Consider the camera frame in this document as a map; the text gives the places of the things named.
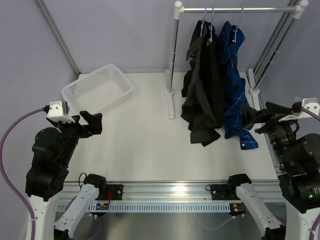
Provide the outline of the white plastic basket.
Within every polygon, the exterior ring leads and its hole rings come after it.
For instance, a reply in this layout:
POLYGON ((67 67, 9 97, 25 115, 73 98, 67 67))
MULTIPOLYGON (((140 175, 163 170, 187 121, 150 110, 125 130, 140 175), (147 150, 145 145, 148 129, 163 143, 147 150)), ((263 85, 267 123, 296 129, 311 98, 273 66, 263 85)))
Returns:
POLYGON ((105 113, 131 98, 133 84, 114 64, 107 64, 64 86, 63 99, 75 113, 105 113))

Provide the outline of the plain black shirt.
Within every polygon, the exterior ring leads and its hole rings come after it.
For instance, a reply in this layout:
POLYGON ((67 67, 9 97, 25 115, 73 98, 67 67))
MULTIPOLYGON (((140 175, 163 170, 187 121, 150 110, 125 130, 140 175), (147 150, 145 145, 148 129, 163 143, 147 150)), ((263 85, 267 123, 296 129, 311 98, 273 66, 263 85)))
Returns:
POLYGON ((219 126, 224 123, 224 91, 219 76, 218 62, 216 57, 217 35, 215 28, 209 22, 205 22, 203 29, 204 41, 200 54, 200 79, 205 91, 207 101, 213 116, 219 126))

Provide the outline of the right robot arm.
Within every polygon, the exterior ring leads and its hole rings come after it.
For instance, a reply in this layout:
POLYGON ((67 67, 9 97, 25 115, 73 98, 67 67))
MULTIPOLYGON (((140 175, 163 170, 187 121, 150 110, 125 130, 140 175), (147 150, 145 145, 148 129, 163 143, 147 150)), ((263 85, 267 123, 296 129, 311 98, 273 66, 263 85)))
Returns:
POLYGON ((281 172, 278 180, 286 207, 286 224, 270 212, 245 173, 228 178, 226 193, 245 205, 261 239, 314 240, 320 231, 320 136, 310 133, 297 138, 296 133, 299 119, 320 119, 320 105, 302 100, 292 107, 272 102, 265 106, 256 110, 243 104, 242 128, 262 124, 255 132, 268 136, 281 172))

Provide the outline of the dark pinstriped shirt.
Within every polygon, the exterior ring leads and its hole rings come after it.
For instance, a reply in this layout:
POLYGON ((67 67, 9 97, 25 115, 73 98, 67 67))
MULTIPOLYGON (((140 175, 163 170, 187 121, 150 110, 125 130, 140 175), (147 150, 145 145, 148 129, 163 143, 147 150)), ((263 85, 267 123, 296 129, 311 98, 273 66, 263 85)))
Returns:
POLYGON ((217 132, 219 126, 208 103, 200 76, 201 48, 205 36, 200 36, 201 23, 199 20, 192 33, 186 60, 190 69, 183 79, 181 96, 185 99, 181 106, 181 117, 188 122, 191 144, 201 144, 203 147, 220 138, 217 132))

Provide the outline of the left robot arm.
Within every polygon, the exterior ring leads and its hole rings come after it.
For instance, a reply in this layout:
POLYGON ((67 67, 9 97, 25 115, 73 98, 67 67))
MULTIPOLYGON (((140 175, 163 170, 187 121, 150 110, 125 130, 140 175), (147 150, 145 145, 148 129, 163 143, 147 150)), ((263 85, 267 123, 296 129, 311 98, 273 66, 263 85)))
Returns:
POLYGON ((80 139, 102 133, 101 113, 81 111, 71 122, 50 120, 32 146, 33 159, 26 175, 25 192, 31 207, 28 234, 34 240, 71 240, 94 200, 107 196, 106 178, 88 174, 79 193, 59 220, 55 219, 60 194, 69 173, 68 167, 80 139))

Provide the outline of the light blue hanger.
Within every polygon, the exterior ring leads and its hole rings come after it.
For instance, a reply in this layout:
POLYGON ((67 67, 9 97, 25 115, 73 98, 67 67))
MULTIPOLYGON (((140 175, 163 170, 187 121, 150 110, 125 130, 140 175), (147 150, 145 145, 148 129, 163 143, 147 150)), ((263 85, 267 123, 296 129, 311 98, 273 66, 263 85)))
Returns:
POLYGON ((207 33, 207 26, 206 26, 206 14, 207 14, 208 9, 205 8, 204 9, 204 14, 203 14, 203 18, 201 21, 201 26, 200 26, 200 36, 205 36, 207 33))
POLYGON ((211 21, 210 21, 210 42, 212 43, 214 38, 213 38, 213 28, 214 28, 214 18, 215 18, 215 8, 214 8, 214 5, 211 6, 212 8, 212 18, 211 18, 211 21))
POLYGON ((239 21, 238 21, 238 23, 236 25, 235 31, 234 31, 234 42, 235 43, 237 42, 237 32, 238 32, 238 29, 239 29, 239 25, 240 25, 240 23, 242 21, 243 15, 244 15, 244 5, 241 5, 241 15, 240 15, 239 21))

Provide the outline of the blue plaid shirt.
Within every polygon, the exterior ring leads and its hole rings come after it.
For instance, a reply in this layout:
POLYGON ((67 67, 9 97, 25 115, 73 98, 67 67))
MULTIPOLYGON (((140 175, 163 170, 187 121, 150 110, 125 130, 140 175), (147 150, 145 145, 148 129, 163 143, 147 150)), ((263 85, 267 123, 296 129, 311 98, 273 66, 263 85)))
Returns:
POLYGON ((215 54, 224 94, 224 138, 238 137, 241 150, 253 150, 257 149, 259 144, 247 129, 242 128, 241 105, 249 104, 246 80, 238 71, 238 50, 244 40, 243 32, 226 21, 217 37, 215 54))

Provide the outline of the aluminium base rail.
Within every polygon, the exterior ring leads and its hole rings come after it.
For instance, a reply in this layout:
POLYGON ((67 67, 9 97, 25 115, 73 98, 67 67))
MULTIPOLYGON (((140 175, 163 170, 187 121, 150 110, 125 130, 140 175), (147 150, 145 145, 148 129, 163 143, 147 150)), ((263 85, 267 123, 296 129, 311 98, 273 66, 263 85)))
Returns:
MULTIPOLYGON (((251 181, 256 193, 265 203, 284 201, 277 180, 251 181)), ((209 203, 212 196, 205 181, 127 181, 122 200, 115 203, 209 203)))

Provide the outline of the metal clothes rack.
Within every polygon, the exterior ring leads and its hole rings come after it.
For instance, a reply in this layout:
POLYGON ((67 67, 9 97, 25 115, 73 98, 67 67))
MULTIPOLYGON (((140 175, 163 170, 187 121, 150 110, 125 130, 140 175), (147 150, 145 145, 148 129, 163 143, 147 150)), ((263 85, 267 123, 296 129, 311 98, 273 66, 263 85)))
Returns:
POLYGON ((173 76, 175 68, 177 39, 179 32, 179 22, 183 13, 283 13, 278 25, 276 26, 269 42, 254 69, 249 69, 249 83, 251 84, 250 94, 253 99, 253 106, 258 108, 259 86, 267 70, 270 68, 273 59, 280 52, 280 48, 287 39, 287 36, 293 25, 301 18, 304 11, 309 5, 308 0, 292 0, 289 6, 284 7, 211 7, 211 8, 186 8, 183 3, 177 0, 174 3, 173 11, 173 34, 172 34, 172 50, 170 54, 169 69, 166 69, 167 80, 164 95, 167 100, 168 118, 175 118, 174 110, 174 90, 173 76))

